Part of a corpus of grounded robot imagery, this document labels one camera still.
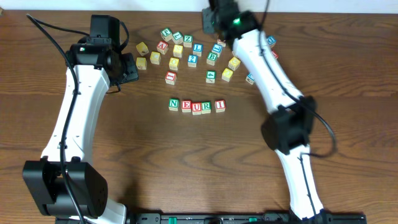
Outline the green N block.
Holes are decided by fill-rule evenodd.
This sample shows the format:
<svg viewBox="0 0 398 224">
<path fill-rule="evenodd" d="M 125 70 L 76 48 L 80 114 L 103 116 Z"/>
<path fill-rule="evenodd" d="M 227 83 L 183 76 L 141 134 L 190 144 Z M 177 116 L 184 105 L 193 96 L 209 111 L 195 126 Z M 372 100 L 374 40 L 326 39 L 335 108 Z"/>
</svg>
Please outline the green N block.
<svg viewBox="0 0 398 224">
<path fill-rule="evenodd" d="M 179 109 L 179 99 L 171 98 L 169 99 L 169 110 L 170 111 L 178 111 Z"/>
</svg>

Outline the red E block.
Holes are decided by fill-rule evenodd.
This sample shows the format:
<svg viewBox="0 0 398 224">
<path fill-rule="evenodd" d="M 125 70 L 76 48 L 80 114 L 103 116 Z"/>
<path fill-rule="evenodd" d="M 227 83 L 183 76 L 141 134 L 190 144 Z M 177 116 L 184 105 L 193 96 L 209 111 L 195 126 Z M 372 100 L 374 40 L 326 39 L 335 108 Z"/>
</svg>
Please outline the red E block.
<svg viewBox="0 0 398 224">
<path fill-rule="evenodd" d="M 183 113 L 190 113 L 192 111 L 192 101 L 182 100 L 181 107 Z"/>
</svg>

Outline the red U block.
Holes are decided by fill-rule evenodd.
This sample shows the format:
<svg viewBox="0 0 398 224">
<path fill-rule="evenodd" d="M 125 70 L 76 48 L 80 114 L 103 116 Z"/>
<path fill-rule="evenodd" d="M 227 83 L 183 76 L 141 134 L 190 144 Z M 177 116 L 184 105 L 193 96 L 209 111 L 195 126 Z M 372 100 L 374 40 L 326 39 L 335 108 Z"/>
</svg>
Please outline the red U block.
<svg viewBox="0 0 398 224">
<path fill-rule="evenodd" d="M 192 115 L 202 114 L 202 107 L 200 102 L 192 103 Z"/>
</svg>

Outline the green R block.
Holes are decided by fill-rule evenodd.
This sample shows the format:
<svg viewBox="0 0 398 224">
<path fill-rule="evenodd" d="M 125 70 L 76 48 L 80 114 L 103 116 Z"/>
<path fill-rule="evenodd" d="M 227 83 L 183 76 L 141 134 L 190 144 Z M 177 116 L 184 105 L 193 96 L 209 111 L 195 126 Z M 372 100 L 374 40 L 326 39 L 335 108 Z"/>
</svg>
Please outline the green R block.
<svg viewBox="0 0 398 224">
<path fill-rule="evenodd" d="M 211 102 L 210 101 L 204 101 L 201 103 L 201 112 L 203 114 L 211 113 Z"/>
</svg>

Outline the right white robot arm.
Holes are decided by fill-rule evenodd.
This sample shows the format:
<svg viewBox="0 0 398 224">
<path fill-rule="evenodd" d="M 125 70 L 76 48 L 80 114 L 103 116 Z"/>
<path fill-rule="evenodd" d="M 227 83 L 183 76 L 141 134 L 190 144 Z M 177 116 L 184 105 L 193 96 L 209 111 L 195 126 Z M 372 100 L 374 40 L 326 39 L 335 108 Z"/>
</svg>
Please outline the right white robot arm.
<svg viewBox="0 0 398 224">
<path fill-rule="evenodd" d="M 327 218 L 312 174 L 309 136 L 318 119 L 331 137 L 330 157 L 337 151 L 330 125 L 316 112 L 312 96 L 304 96 L 275 58 L 263 28 L 251 11 L 240 11 L 233 0 L 210 0 L 202 11 L 203 31 L 216 33 L 231 47 L 254 77 L 269 114 L 262 136 L 280 159 L 289 188 L 292 223 L 326 223 Z"/>
</svg>

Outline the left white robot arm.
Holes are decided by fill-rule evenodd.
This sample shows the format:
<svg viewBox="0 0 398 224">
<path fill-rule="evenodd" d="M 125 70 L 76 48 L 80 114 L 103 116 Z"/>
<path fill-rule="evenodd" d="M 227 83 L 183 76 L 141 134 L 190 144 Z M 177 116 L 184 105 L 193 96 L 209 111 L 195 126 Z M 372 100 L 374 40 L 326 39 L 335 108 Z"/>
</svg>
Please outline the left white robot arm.
<svg viewBox="0 0 398 224">
<path fill-rule="evenodd" d="M 98 114 L 111 87 L 139 78 L 132 54 L 124 53 L 126 26 L 94 14 L 90 31 L 69 50 L 66 88 L 57 122 L 37 161 L 26 161 L 22 177 L 39 209 L 57 223 L 132 223 L 127 206 L 108 197 L 106 179 L 93 167 Z"/>
</svg>

